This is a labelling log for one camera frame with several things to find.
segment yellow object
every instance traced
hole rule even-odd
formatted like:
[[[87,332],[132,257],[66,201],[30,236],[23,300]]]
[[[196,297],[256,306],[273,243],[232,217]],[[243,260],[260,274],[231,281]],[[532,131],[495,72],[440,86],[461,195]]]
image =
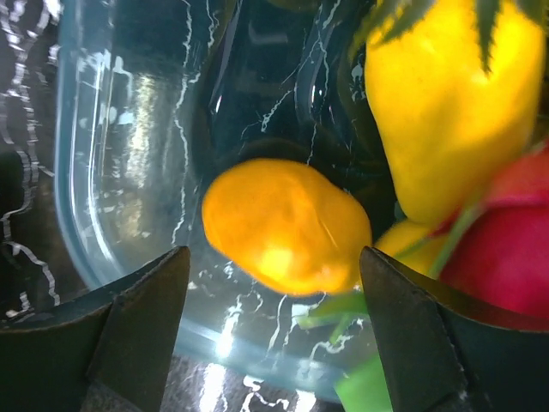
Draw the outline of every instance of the yellow object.
[[[432,264],[442,250],[448,235],[427,239],[424,244],[408,253],[403,253],[410,246],[432,232],[430,227],[406,220],[396,223],[376,242],[374,247],[383,253],[395,258],[407,267],[421,275],[427,275]]]
[[[371,245],[357,200],[314,168],[257,159],[221,174],[202,204],[209,243],[281,294],[350,291]]]
[[[380,44],[381,35],[366,41],[366,95],[402,209],[433,226],[521,154],[534,129],[546,36],[502,0],[486,74],[473,0],[437,0],[399,39]]]

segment plastic container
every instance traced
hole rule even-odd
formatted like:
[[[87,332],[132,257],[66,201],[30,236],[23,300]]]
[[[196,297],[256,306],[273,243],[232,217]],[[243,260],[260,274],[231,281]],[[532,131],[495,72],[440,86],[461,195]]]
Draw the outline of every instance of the plastic container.
[[[202,195],[240,161],[310,163],[365,207],[378,236],[395,194],[364,91],[364,50],[349,48],[364,0],[74,0],[59,54],[57,213],[94,289],[173,245],[191,275],[176,351],[336,400],[334,382],[376,350],[356,322],[303,331],[291,299],[214,251]]]

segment black marble surface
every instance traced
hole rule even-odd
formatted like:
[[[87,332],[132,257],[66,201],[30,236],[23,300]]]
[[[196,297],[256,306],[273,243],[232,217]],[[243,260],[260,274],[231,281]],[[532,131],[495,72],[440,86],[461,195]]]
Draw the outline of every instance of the black marble surface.
[[[0,0],[0,319],[74,299],[86,288],[66,251],[55,214],[53,146],[56,122],[57,33],[61,5],[53,0]],[[93,388],[82,411],[130,410]],[[302,391],[174,357],[163,411],[340,411]]]

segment transparent tray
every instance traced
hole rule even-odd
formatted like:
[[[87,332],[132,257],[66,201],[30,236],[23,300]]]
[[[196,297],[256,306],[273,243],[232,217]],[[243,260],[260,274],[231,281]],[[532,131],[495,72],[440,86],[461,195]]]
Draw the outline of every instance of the transparent tray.
[[[276,294],[214,251],[202,195],[240,161],[307,162],[351,192],[374,237],[395,194],[347,58],[364,0],[74,0],[59,52],[56,196],[63,236],[91,289],[188,245],[191,282],[176,352],[336,400],[334,382],[375,350],[357,321],[301,330],[325,299]]]

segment red fruit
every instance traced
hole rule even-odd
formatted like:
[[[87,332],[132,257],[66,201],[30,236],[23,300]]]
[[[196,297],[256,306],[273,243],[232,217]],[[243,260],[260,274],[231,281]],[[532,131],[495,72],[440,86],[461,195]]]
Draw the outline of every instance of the red fruit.
[[[549,318],[549,146],[502,171],[440,280],[514,312]]]

